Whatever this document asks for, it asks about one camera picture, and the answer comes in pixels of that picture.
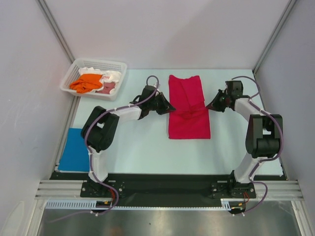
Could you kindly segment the red t shirt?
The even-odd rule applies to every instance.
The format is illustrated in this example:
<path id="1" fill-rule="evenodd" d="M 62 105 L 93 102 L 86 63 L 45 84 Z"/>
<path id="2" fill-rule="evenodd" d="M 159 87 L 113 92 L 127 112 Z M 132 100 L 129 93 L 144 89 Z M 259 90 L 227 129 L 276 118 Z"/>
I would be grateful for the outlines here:
<path id="1" fill-rule="evenodd" d="M 173 140 L 210 139 L 210 117 L 198 75 L 169 76 L 169 99 L 176 109 L 169 115 L 168 135 Z"/>

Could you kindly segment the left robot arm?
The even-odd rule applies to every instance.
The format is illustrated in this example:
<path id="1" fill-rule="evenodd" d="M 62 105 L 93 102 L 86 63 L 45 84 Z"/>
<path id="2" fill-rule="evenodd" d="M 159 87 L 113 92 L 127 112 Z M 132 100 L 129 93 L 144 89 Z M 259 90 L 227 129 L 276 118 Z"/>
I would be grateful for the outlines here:
<path id="1" fill-rule="evenodd" d="M 151 111 L 165 115 L 176 108 L 165 98 L 157 85 L 145 85 L 128 105 L 107 110 L 96 106 L 84 124 L 81 137 L 89 155 L 89 178 L 87 186 L 82 186 L 81 197 L 120 197 L 124 187 L 114 185 L 107 180 L 109 173 L 105 167 L 104 153 L 112 145 L 119 124 L 141 120 Z"/>

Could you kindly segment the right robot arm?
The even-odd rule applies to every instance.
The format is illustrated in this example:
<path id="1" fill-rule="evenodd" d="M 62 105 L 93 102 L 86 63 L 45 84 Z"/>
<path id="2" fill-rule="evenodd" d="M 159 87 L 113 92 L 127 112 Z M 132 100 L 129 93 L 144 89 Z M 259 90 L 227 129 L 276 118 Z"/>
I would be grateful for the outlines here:
<path id="1" fill-rule="evenodd" d="M 212 185 L 214 198 L 255 198 L 254 177 L 267 162 L 278 159 L 284 147 L 283 118 L 271 114 L 253 102 L 253 96 L 244 94 L 241 77 L 225 82 L 207 109 L 224 112 L 230 108 L 247 122 L 245 138 L 246 155 L 241 164 L 231 172 L 227 182 Z"/>

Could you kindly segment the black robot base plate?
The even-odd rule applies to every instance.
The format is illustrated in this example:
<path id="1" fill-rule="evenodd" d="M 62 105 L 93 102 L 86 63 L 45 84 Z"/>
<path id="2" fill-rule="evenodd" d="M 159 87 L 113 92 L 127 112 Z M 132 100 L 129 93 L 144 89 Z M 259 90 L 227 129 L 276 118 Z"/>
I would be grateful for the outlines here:
<path id="1" fill-rule="evenodd" d="M 227 182 L 229 175 L 154 175 L 154 174 L 110 174 L 107 178 L 110 183 L 124 187 L 122 195 L 112 197 L 110 192 L 106 191 L 107 197 L 82 197 L 87 200 L 106 200 L 113 203 L 116 200 L 126 201 L 128 203 L 139 200 L 158 202 L 158 201 L 196 201 L 198 203 L 207 203 L 211 199 L 229 199 L 241 201 L 242 198 L 214 198 L 212 196 L 212 185 L 217 182 Z M 84 173 L 52 173 L 50 180 L 90 180 Z M 286 181 L 285 176 L 263 176 L 254 177 L 258 182 L 255 189 L 255 198 L 259 199 L 258 190 L 262 187 L 261 183 L 265 181 Z"/>

